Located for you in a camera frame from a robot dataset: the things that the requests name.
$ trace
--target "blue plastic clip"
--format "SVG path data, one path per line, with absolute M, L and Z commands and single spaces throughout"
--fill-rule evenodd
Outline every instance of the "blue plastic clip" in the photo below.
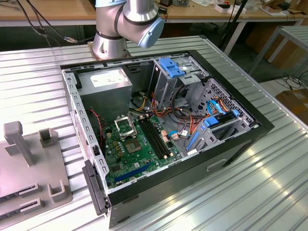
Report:
M 207 119 L 204 120 L 204 124 L 207 127 L 210 127 L 210 126 L 217 124 L 217 123 L 218 123 L 218 120 L 215 117 L 210 117 L 210 118 L 207 118 Z
M 235 117 L 238 117 L 240 115 L 240 113 L 236 109 L 232 110 L 232 112 L 235 115 Z
M 177 64 L 170 58 L 159 59 L 161 66 L 169 73 L 171 78 L 184 76 L 185 72 L 181 71 Z
M 207 105 L 206 105 L 206 106 L 207 106 L 207 110 L 208 110 L 208 112 L 210 113 L 211 116 L 213 115 L 213 113 L 212 113 L 212 111 L 211 111 L 211 107 L 210 107 L 210 104 L 211 104 L 211 103 L 217 108 L 217 111 L 218 111 L 219 113 L 222 113 L 223 115 L 226 114 L 226 113 L 221 109 L 220 105 L 219 105 L 216 101 L 210 100 L 210 101 L 207 102 Z

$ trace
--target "ram slot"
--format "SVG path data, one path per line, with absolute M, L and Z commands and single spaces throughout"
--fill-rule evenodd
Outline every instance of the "ram slot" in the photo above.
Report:
M 155 151 L 158 159 L 163 159 L 164 155 L 169 155 L 169 151 L 165 144 L 163 143 L 162 139 L 157 134 L 154 126 L 148 119 L 139 120 L 139 125 L 143 130 L 146 138 L 150 142 L 150 145 Z

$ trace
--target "cable connector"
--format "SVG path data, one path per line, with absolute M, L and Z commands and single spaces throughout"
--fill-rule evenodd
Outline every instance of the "cable connector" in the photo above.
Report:
M 78 40 L 67 36 L 64 37 L 64 40 L 70 43 L 78 43 Z

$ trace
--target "ribbed aluminum table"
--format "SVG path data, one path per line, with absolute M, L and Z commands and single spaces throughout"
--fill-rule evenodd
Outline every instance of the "ribbed aluminum table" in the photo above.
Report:
M 252 63 L 248 71 L 250 75 L 257 68 L 258 64 L 260 63 L 266 52 L 270 49 L 271 45 L 279 35 L 284 36 L 284 39 L 281 42 L 281 44 L 279 44 L 278 48 L 275 50 L 276 54 L 275 55 L 273 54 L 275 57 L 280 52 L 282 47 L 287 43 L 287 41 L 292 41 L 297 46 L 308 52 L 308 26 L 279 26 L 273 32 L 269 40 L 266 42 L 262 50 L 255 58 L 254 62 Z M 298 69 L 296 75 L 298 75 L 306 67 L 307 62 L 308 60 L 307 61 L 305 60 L 303 62 L 303 65 Z
M 131 217 L 114 230 L 308 229 L 308 128 L 262 90 L 209 40 L 160 39 L 132 55 L 196 49 L 274 125 L 234 164 Z M 92 61 L 85 45 L 0 54 L 1 123 L 20 120 L 24 134 L 54 128 L 61 139 L 73 201 L 8 230 L 107 230 L 82 175 L 84 161 L 70 119 L 60 64 Z

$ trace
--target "gray robot arm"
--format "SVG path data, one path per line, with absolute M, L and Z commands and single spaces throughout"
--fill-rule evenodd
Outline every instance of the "gray robot arm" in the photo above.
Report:
M 153 0 L 96 0 L 93 53 L 99 59 L 127 56 L 126 39 L 143 48 L 158 40 L 164 20 Z

